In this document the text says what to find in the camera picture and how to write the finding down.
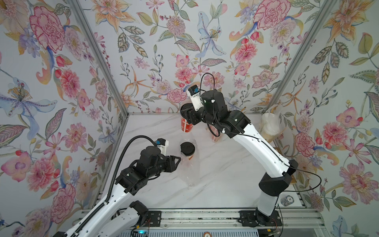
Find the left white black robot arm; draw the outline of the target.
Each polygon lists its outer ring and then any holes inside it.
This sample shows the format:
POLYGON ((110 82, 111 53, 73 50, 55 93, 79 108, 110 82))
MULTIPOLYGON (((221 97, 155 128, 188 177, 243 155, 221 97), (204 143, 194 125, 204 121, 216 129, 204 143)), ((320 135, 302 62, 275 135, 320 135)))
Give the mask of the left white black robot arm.
POLYGON ((74 227, 66 232, 57 232, 56 237, 94 237, 101 232, 120 206, 145 187, 150 180, 162 173, 173 173, 181 158, 166 156, 156 146, 148 146, 140 158, 121 171, 107 195, 74 227))

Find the red cup black lid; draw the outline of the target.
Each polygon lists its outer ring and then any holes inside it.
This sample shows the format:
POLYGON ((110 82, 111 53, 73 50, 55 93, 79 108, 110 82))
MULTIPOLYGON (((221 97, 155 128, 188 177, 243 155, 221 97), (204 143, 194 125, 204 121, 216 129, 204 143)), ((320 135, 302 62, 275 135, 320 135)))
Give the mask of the red cup black lid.
POLYGON ((181 153, 188 159, 191 160, 195 154, 195 145, 191 142, 184 142, 180 145, 181 153))
POLYGON ((181 130, 184 133, 189 133, 192 131, 193 124, 190 124, 185 118, 181 118, 181 130))

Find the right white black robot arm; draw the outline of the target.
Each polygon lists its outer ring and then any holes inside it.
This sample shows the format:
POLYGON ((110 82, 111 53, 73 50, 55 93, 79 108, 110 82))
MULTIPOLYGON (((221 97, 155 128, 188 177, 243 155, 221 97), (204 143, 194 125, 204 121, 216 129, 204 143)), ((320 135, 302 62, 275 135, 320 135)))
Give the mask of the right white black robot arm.
POLYGON ((181 107, 181 116, 192 125, 203 122, 242 145, 265 169, 259 182, 261 194, 254 213, 257 224, 271 218, 279 195, 289 187, 298 163, 277 152, 241 111, 229 111, 224 96, 217 90, 201 92, 197 86, 187 90, 191 102, 181 107))

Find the clear plastic carrier bag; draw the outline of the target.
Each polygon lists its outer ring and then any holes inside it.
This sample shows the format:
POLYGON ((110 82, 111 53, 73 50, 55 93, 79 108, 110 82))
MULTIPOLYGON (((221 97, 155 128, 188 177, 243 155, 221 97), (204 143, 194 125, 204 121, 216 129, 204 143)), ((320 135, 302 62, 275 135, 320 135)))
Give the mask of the clear plastic carrier bag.
POLYGON ((261 117, 259 134, 268 143, 277 138, 283 129, 280 125, 279 116, 272 113, 265 113, 261 117))

